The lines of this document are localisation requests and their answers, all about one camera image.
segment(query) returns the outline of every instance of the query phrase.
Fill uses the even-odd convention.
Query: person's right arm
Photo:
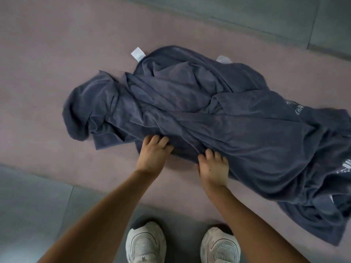
[[[276,230],[241,203],[227,188],[228,160],[208,149],[197,169],[208,198],[221,213],[249,263],[308,263]]]

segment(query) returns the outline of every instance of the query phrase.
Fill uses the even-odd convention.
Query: hand
[[[226,157],[221,157],[218,152],[213,153],[207,149],[205,155],[198,156],[199,164],[196,164],[197,171],[203,188],[207,186],[227,186],[229,164]]]
[[[167,145],[168,141],[168,137],[160,140],[157,135],[145,137],[135,170],[158,176],[173,150],[172,145]]]

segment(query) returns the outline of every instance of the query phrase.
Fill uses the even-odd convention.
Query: person's left hand
[[[160,140],[157,135],[145,137],[135,170],[158,176],[173,150],[172,145],[167,145],[168,141],[168,137]]]

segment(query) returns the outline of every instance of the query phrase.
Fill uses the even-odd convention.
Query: white sneaker
[[[236,238],[217,227],[208,230],[201,242],[201,263],[239,263],[240,253]]]
[[[126,253],[128,263],[164,263],[166,239],[160,226],[151,221],[138,229],[130,229]]]

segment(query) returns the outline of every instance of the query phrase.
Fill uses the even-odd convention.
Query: gray garment
[[[168,136],[173,154],[219,151],[230,176],[278,201],[301,227],[337,245],[351,211],[351,118],[270,91],[244,64],[177,46],[145,57],[119,81],[106,72],[75,88],[63,110],[69,135],[96,149]]]

